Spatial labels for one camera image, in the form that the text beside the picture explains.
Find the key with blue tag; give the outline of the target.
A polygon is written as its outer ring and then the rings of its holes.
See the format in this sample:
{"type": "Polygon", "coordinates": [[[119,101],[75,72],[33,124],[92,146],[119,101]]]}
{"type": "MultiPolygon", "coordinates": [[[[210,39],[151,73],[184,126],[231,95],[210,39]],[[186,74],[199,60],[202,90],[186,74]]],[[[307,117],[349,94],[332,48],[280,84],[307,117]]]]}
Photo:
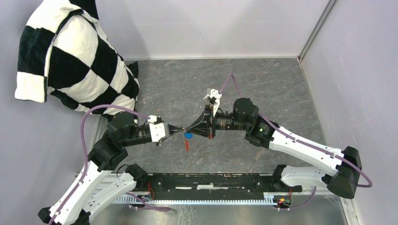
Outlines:
{"type": "Polygon", "coordinates": [[[191,138],[193,137],[193,134],[192,134],[192,133],[185,132],[185,133],[184,133],[184,137],[185,137],[185,139],[191,139],[191,138]]]}

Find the metal key holder red handle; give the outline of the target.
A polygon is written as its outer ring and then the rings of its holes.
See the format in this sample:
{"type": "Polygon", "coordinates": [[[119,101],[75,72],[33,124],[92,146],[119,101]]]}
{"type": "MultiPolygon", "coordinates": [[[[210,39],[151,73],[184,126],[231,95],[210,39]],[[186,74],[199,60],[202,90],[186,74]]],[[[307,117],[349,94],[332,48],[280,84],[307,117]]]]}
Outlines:
{"type": "Polygon", "coordinates": [[[185,139],[185,137],[184,137],[184,143],[185,143],[186,151],[188,152],[188,151],[190,150],[190,147],[189,147],[189,139],[185,139]]]}

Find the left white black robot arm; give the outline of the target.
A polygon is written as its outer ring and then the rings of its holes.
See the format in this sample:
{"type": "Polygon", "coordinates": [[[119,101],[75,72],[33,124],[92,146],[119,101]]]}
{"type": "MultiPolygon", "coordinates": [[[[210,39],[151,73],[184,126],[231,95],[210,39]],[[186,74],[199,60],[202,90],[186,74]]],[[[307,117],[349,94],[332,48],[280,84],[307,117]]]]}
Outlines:
{"type": "Polygon", "coordinates": [[[107,125],[104,135],[90,152],[84,150],[84,166],[61,199],[51,207],[42,208],[38,217],[47,225],[88,225],[94,217],[120,196],[132,190],[150,187],[148,173],[137,164],[128,165],[125,172],[110,185],[94,194],[128,156],[127,147],[146,143],[159,144],[174,133],[183,131],[163,121],[159,116],[148,116],[143,125],[136,121],[137,112],[119,112],[107,125]]]}

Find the black white checkered cloth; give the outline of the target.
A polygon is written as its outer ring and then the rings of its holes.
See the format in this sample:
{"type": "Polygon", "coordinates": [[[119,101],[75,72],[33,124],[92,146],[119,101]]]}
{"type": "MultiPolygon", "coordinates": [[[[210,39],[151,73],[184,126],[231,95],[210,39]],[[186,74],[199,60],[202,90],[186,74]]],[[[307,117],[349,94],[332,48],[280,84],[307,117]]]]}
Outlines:
{"type": "Polygon", "coordinates": [[[15,98],[48,96],[77,112],[111,119],[135,110],[138,63],[128,64],[100,26],[93,0],[45,0],[29,17],[19,42],[15,98]]]}

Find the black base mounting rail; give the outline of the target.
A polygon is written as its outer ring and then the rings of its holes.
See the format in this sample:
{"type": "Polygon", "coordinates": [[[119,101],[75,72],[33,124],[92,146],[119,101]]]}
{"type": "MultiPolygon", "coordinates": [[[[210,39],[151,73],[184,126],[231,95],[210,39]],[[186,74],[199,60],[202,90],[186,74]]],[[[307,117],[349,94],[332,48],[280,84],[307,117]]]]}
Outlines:
{"type": "Polygon", "coordinates": [[[272,174],[261,173],[152,173],[132,190],[154,194],[155,200],[261,200],[264,193],[301,192],[272,174]]]}

